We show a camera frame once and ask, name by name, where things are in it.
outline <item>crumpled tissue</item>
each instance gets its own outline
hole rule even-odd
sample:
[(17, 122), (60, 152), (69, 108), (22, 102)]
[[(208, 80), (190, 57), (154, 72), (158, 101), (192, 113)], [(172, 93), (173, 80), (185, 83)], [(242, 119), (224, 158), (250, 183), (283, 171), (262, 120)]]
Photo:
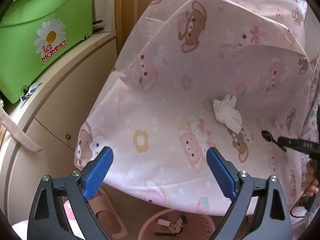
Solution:
[(226, 126), (236, 134), (241, 131), (242, 117), (235, 108), (237, 98), (226, 95), (223, 100), (214, 100), (213, 109), (217, 121), (226, 124)]

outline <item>black cable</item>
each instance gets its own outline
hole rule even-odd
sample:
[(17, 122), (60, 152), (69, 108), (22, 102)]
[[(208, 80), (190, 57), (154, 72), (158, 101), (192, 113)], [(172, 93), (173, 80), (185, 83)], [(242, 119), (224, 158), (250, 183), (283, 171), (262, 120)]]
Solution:
[(292, 215), (292, 210), (297, 206), (297, 204), (300, 202), (300, 200), (304, 197), (304, 195), (306, 194), (306, 192), (309, 190), (309, 188), (313, 185), (313, 183), (315, 182), (316, 178), (313, 179), (313, 181), (310, 183), (309, 187), (303, 192), (301, 198), (299, 198), (299, 200), (295, 203), (295, 205), (292, 207), (292, 209), (290, 210), (290, 215), (294, 218), (305, 218), (305, 216), (303, 217), (297, 217)]

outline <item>logo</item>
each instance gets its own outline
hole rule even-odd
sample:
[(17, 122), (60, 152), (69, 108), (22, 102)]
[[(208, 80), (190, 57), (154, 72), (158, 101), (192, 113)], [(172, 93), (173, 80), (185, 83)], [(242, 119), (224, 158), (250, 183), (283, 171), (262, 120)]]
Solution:
[(65, 29), (66, 26), (60, 19), (53, 18), (51, 21), (43, 22), (42, 28), (37, 30), (40, 38), (35, 41), (35, 46), (38, 46), (36, 53), (41, 52), (42, 64), (67, 45)]

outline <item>pink basket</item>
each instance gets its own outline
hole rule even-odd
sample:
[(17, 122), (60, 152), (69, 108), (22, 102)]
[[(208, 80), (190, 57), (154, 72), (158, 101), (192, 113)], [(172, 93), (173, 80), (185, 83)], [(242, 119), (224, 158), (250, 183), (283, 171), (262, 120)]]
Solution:
[(163, 238), (155, 236), (155, 232), (170, 233), (170, 231), (158, 225), (158, 219), (164, 219), (174, 224), (181, 215), (186, 216), (188, 223), (183, 225), (183, 231), (178, 234), (177, 238), (180, 240), (207, 240), (216, 229), (212, 219), (207, 215), (165, 209), (153, 215), (144, 223), (140, 230), (138, 240), (159, 240)]

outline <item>cabinet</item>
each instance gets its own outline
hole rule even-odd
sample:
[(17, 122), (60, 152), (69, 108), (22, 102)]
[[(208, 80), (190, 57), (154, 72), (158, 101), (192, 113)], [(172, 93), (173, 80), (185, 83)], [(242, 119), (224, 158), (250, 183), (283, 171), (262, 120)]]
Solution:
[(13, 163), (8, 186), (8, 215), (11, 224), (29, 219), (35, 192), (42, 176), (53, 178), (70, 175), (74, 151), (53, 136), (36, 119), (33, 119), (26, 134), (42, 147), (39, 153), (31, 153), (21, 147)]
[(90, 113), (117, 59), (112, 40), (81, 62), (45, 101), (35, 118), (75, 150), (80, 127)]

